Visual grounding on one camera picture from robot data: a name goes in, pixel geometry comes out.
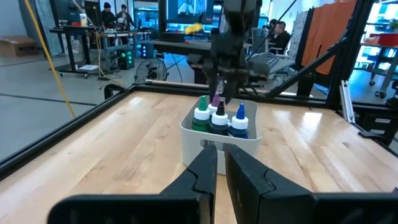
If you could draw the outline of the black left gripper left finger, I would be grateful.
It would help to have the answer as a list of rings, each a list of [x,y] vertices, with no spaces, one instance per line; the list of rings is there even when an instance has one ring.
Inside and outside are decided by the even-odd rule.
[[[214,145],[206,146],[188,167],[163,191],[164,223],[213,223],[218,155]]]

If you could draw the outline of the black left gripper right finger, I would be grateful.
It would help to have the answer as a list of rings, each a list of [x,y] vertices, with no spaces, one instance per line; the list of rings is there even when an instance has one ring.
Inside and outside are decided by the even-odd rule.
[[[237,146],[224,152],[226,179],[238,223],[312,223],[314,198]]]

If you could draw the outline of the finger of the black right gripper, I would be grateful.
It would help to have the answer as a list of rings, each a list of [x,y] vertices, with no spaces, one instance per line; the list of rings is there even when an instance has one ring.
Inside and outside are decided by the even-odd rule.
[[[231,99],[239,93],[239,86],[241,83],[241,76],[238,73],[229,73],[226,78],[224,86],[225,104],[228,105]]]
[[[214,69],[207,71],[209,94],[215,94],[219,83],[218,72]]]

